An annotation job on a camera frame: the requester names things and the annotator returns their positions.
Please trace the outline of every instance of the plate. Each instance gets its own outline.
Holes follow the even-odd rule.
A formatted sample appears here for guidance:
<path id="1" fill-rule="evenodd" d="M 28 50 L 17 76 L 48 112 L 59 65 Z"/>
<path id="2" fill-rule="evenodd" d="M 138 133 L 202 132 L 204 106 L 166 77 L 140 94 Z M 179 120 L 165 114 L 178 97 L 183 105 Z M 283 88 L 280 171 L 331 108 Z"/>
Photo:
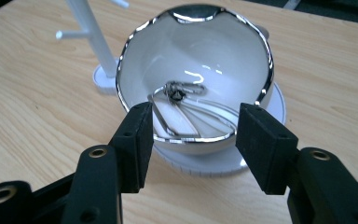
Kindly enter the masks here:
<path id="1" fill-rule="evenodd" d="M 280 123 L 286 122 L 286 106 L 276 82 L 266 110 Z M 173 168 L 197 176 L 236 174 L 248 166 L 235 146 L 204 155 L 188 155 L 154 145 L 154 150 Z"/>

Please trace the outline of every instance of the white bowl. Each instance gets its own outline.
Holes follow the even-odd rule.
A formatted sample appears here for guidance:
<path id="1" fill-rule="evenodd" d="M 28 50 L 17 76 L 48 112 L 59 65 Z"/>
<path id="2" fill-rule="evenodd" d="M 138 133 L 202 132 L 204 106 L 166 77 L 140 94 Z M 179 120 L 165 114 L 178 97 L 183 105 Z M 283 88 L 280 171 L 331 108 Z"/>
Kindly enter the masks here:
<path id="1" fill-rule="evenodd" d="M 172 81 L 202 92 L 172 104 L 164 94 Z M 172 8 L 147 21 L 130 35 L 117 67 L 125 110 L 152 101 L 155 144 L 188 154 L 232 147 L 240 104 L 266 108 L 272 83 L 266 37 L 243 16 L 210 5 Z"/>

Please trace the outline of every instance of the white saucer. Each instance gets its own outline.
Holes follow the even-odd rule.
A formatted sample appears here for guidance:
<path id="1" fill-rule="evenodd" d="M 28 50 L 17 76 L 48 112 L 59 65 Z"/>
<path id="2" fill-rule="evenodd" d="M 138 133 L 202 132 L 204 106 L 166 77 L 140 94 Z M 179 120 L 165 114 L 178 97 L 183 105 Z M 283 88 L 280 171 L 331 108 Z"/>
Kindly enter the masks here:
<path id="1" fill-rule="evenodd" d="M 266 110 L 280 123 L 285 123 L 286 106 L 282 92 L 276 82 Z M 188 155 L 156 145 L 154 145 L 154 149 L 172 167 L 190 175 L 231 175 L 248 167 L 235 146 L 206 155 Z"/>

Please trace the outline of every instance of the wooden table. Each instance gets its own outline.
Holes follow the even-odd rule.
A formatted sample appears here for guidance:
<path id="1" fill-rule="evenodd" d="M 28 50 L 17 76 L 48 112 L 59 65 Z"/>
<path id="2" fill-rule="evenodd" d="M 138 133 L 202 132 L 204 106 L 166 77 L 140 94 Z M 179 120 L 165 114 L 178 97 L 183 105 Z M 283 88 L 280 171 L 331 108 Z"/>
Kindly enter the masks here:
<path id="1" fill-rule="evenodd" d="M 90 1 L 118 56 L 129 34 L 160 11 L 190 0 L 130 0 L 128 10 Z M 358 180 L 358 23 L 234 0 L 234 9 L 270 32 L 286 126 L 299 148 L 336 154 Z M 106 144 L 125 117 L 116 96 L 91 79 L 98 65 L 87 40 L 55 39 L 77 23 L 62 1 L 16 0 L 0 9 L 0 182 L 33 190 L 71 174 L 86 148 Z M 289 223 L 285 196 L 266 196 L 246 170 L 196 177 L 153 153 L 145 188 L 123 195 L 126 223 Z"/>

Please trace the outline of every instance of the table surface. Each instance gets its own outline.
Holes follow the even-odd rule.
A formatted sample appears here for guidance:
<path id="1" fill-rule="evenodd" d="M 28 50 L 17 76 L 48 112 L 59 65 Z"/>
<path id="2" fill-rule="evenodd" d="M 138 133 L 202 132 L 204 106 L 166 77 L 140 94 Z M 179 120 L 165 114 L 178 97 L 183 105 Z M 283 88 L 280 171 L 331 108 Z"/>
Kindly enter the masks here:
<path id="1" fill-rule="evenodd" d="M 130 2 L 124 10 L 90 1 L 116 56 L 136 27 L 192 1 Z M 286 127 L 299 148 L 336 154 L 358 180 L 358 23 L 244 1 L 199 2 L 269 30 Z M 118 98 L 92 82 L 98 61 L 87 40 L 58 41 L 60 29 L 78 29 L 64 1 L 16 0 L 0 8 L 0 182 L 24 180 L 36 190 L 71 174 L 80 153 L 106 144 L 125 117 Z M 197 177 L 153 152 L 145 188 L 123 195 L 123 213 L 126 223 L 289 223 L 286 199 L 265 195 L 249 170 Z"/>

